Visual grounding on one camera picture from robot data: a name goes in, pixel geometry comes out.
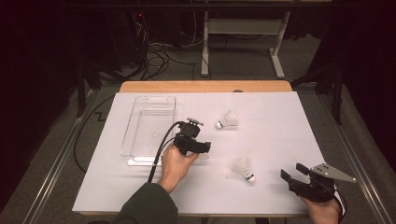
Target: person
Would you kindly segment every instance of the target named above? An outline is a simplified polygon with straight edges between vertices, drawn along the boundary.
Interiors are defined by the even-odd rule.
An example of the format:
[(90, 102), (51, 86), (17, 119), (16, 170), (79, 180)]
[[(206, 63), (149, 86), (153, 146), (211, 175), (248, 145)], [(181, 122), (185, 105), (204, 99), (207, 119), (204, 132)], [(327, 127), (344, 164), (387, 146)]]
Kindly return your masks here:
[[(111, 224), (176, 224), (177, 207), (169, 194), (197, 158), (197, 153), (184, 156), (175, 145), (169, 145), (163, 152), (160, 180), (157, 183), (145, 183), (123, 205)], [(335, 200), (314, 203), (301, 196), (300, 198), (306, 204), (314, 224), (338, 223), (340, 207)]]

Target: clear plastic box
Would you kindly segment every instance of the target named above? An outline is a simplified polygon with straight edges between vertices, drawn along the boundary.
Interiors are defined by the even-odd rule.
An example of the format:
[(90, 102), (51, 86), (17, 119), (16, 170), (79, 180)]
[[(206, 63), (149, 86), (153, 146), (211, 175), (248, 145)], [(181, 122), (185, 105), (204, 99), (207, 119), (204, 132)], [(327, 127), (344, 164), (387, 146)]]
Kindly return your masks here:
[[(175, 106), (174, 96), (136, 97), (120, 153), (129, 165), (154, 162), (161, 141), (175, 122)], [(170, 132), (165, 142), (172, 136)]]

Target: dark green sleeve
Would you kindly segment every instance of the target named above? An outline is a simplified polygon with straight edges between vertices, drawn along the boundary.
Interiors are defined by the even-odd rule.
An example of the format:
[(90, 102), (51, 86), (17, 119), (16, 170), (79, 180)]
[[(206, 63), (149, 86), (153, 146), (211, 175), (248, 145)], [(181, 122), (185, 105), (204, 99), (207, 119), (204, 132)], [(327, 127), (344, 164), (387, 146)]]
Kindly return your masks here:
[(124, 204), (111, 224), (176, 224), (177, 207), (163, 187), (144, 184)]

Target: hand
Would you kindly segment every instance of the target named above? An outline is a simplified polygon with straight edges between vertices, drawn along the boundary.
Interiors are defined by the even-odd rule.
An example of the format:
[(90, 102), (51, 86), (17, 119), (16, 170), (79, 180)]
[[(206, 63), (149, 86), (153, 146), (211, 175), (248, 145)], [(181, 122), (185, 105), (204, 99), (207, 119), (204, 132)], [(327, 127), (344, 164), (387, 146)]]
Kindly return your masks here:
[(338, 224), (341, 208), (335, 199), (326, 203), (314, 203), (304, 197), (299, 197), (308, 207), (309, 216), (314, 224)]
[(171, 193), (177, 186), (178, 182), (180, 182), (180, 180), (187, 174), (190, 166), (197, 158), (197, 153), (184, 156), (175, 145), (169, 145), (163, 153), (163, 175), (158, 181), (158, 184), (161, 185), (168, 193)]

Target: shuttlecock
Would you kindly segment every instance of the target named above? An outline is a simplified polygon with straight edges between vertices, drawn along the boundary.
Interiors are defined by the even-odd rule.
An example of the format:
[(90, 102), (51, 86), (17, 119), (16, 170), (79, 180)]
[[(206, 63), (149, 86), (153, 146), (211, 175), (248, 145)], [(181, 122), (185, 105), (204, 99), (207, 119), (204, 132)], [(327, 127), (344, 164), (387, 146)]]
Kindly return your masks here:
[(242, 158), (234, 163), (233, 170), (241, 174), (249, 183), (254, 183), (254, 181), (256, 181), (256, 177), (251, 172), (251, 169), (248, 165), (248, 160), (246, 158)]
[(229, 110), (227, 114), (225, 114), (224, 118), (216, 123), (216, 128), (222, 129), (224, 127), (236, 125), (238, 125), (238, 119), (236, 118), (235, 113), (232, 110)]

